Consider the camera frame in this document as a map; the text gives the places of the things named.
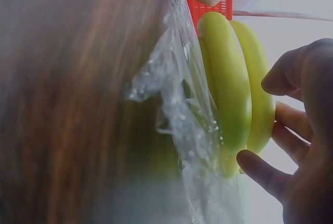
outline plastic bag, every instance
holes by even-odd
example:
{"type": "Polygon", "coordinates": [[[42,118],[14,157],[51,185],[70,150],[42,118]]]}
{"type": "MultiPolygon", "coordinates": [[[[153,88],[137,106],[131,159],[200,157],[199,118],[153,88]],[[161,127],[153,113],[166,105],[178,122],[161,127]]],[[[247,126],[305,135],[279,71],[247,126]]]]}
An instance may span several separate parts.
{"type": "Polygon", "coordinates": [[[240,178],[223,179],[217,162],[223,140],[186,0],[169,0],[163,24],[165,32],[126,98],[142,102],[161,94],[156,129],[172,135],[193,223],[244,223],[240,178]]]}

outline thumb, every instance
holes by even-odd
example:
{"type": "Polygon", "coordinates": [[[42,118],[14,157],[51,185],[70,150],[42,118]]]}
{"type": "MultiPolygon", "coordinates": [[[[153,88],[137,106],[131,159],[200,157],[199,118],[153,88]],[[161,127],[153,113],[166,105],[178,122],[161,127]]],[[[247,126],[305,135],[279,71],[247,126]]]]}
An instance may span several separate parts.
{"type": "Polygon", "coordinates": [[[291,175],[273,168],[248,150],[238,153],[237,162],[250,178],[280,202],[282,201],[285,185],[291,175]]]}

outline hair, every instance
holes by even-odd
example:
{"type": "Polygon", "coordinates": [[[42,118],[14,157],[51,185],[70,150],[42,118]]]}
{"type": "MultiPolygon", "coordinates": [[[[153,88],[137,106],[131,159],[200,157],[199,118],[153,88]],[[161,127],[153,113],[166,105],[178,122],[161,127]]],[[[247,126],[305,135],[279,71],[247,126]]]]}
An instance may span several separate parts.
{"type": "Polygon", "coordinates": [[[129,223],[120,188],[178,176],[159,97],[123,99],[167,2],[0,0],[0,223],[129,223]]]}

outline red plastic crate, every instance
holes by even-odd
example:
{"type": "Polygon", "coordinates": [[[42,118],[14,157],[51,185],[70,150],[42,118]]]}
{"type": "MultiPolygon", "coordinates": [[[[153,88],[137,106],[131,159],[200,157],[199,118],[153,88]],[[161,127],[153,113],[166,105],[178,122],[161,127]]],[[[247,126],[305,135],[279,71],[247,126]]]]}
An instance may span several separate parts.
{"type": "Polygon", "coordinates": [[[233,0],[222,0],[214,7],[206,6],[196,0],[187,0],[189,10],[192,15],[194,27],[197,30],[197,24],[203,14],[209,11],[222,13],[228,20],[233,19],[233,0]]]}

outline yellow banana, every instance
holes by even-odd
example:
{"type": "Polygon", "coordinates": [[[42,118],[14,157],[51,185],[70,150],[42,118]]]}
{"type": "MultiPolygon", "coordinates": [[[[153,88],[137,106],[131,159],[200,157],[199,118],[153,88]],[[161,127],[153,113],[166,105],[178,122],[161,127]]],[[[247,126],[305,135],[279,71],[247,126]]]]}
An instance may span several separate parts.
{"type": "Polygon", "coordinates": [[[222,14],[204,14],[198,32],[211,63],[223,148],[235,158],[246,146],[251,128],[251,91],[244,55],[233,27],[222,14]]]}
{"type": "Polygon", "coordinates": [[[208,88],[213,97],[215,105],[218,107],[215,84],[214,84],[214,77],[213,77],[213,72],[212,72],[212,65],[210,63],[210,57],[209,57],[206,43],[204,42],[204,39],[201,37],[199,37],[199,44],[200,44],[200,49],[201,49],[202,61],[203,61],[203,65],[204,65],[204,71],[206,73],[208,88]]]}
{"type": "MultiPolygon", "coordinates": [[[[209,88],[209,91],[212,95],[212,98],[213,98],[216,106],[218,107],[212,65],[210,63],[210,56],[209,56],[209,53],[207,50],[206,43],[202,37],[199,37],[199,44],[200,44],[200,49],[201,49],[201,54],[202,54],[204,70],[206,73],[208,88],[209,88]]],[[[220,164],[221,164],[223,176],[225,178],[233,177],[239,170],[239,166],[236,161],[236,157],[230,157],[227,154],[227,152],[225,151],[224,147],[221,147],[220,164]]]]}
{"type": "Polygon", "coordinates": [[[231,21],[243,50],[251,86],[252,121],[247,149],[259,154],[272,136],[275,104],[271,95],[261,88],[261,81],[269,67],[262,44],[244,23],[231,21]]]}

